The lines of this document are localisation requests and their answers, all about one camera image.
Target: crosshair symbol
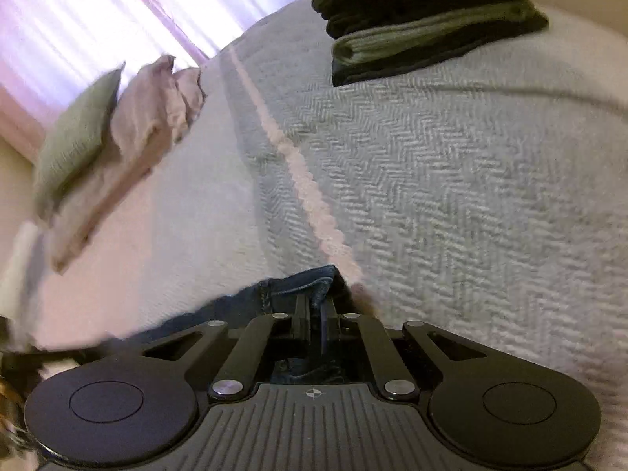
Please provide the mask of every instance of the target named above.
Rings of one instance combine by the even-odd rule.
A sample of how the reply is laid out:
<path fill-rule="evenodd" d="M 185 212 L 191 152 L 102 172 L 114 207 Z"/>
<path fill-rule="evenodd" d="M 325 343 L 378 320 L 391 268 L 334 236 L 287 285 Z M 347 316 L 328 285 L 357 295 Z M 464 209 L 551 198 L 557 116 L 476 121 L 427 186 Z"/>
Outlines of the crosshair symbol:
<path fill-rule="evenodd" d="M 312 389 L 307 390 L 305 394 L 309 396 L 310 398 L 318 398 L 319 396 L 323 394 L 323 392 L 313 387 Z"/>

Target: light green folded garment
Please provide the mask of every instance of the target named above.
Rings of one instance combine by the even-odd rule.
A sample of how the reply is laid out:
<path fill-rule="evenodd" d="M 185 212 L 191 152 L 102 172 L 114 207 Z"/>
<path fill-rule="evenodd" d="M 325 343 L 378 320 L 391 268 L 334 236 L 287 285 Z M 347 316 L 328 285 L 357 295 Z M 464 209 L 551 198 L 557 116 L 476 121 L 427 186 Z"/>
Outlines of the light green folded garment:
<path fill-rule="evenodd" d="M 334 42 L 332 55 L 345 65 L 363 64 L 427 46 L 465 26 L 498 20 L 522 22 L 535 12 L 529 0 L 452 10 L 417 21 L 347 34 Z"/>
<path fill-rule="evenodd" d="M 46 134 L 35 165 L 35 214 L 49 221 L 69 184 L 102 149 L 124 65 L 108 72 L 67 108 Z"/>

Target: pink stripe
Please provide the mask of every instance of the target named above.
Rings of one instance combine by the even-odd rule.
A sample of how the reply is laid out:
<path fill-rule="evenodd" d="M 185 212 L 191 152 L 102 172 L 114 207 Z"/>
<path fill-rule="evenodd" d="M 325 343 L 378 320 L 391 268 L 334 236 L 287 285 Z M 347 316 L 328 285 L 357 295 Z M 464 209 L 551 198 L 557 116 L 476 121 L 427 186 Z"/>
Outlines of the pink stripe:
<path fill-rule="evenodd" d="M 337 228 L 336 220 L 329 205 L 323 200 L 323 195 L 308 170 L 305 158 L 272 118 L 262 95 L 250 79 L 232 47 L 229 48 L 229 52 L 235 69 L 255 105 L 259 121 L 266 131 L 268 139 L 286 160 L 297 197 L 301 200 L 308 217 L 308 223 L 312 227 L 314 236 L 318 239 L 321 251 L 327 255 L 330 263 L 338 267 L 349 285 L 359 282 L 362 279 L 362 269 L 354 260 L 351 248 L 345 244 L 345 236 Z"/>

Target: stack of folded clothes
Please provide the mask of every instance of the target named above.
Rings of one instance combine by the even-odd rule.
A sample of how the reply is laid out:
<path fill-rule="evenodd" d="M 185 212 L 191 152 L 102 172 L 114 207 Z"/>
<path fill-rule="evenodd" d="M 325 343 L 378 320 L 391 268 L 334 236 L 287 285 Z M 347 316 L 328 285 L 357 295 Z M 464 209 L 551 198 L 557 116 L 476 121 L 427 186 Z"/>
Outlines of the stack of folded clothes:
<path fill-rule="evenodd" d="M 312 0 L 334 86 L 410 72 L 548 24 L 529 0 Z"/>

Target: pink curtain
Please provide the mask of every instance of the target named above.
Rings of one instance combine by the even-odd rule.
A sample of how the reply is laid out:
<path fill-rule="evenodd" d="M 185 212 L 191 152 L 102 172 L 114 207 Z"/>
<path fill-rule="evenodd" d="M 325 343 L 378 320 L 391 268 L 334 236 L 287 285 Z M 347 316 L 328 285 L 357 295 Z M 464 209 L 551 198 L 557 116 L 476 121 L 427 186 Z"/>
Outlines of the pink curtain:
<path fill-rule="evenodd" d="M 102 72 L 122 84 L 162 53 L 202 64 L 293 0 L 0 0 L 0 135 L 29 159 Z"/>

